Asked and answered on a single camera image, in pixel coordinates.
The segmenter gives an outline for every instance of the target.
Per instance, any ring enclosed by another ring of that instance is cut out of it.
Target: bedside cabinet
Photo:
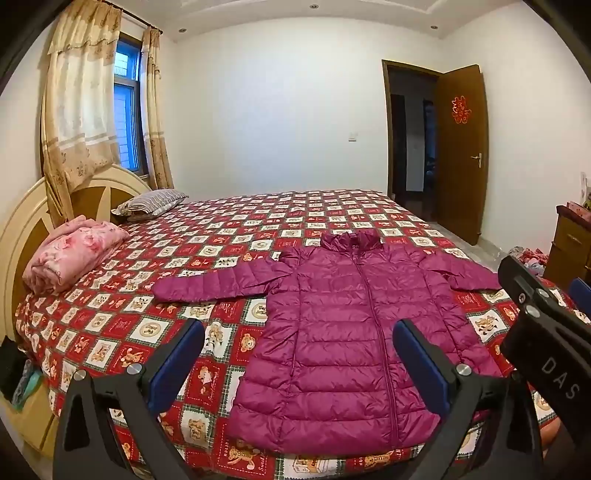
[[[544,278],[563,290],[577,277],[591,283],[591,223],[563,205],[556,207],[558,224]]]

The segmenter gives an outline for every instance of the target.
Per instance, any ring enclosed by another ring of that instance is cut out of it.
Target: down jacket
[[[163,278],[159,301],[267,294],[268,320],[242,376],[228,433],[260,449],[301,455],[368,455],[425,442],[431,414],[392,346],[412,319],[452,362],[500,375],[451,288],[500,288],[473,261],[375,231],[325,234],[319,247],[185,278]]]

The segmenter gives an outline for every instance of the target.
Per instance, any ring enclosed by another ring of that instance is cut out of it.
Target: wooden door
[[[476,245],[488,178],[488,112],[480,67],[441,75],[435,107],[437,221]]]

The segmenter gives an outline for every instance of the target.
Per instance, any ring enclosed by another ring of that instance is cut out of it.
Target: pink blanket
[[[128,238],[125,230],[110,222],[80,215],[49,234],[29,260],[22,279],[36,295],[67,290]]]

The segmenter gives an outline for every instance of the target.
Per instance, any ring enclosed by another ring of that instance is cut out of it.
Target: jacket sleeve
[[[274,280],[292,273],[296,262],[293,254],[284,252],[278,261],[267,257],[193,277],[161,278],[152,287],[152,293],[156,301],[189,303],[265,294]]]
[[[496,273],[472,260],[437,251],[427,255],[419,266],[440,273],[455,290],[500,290]]]

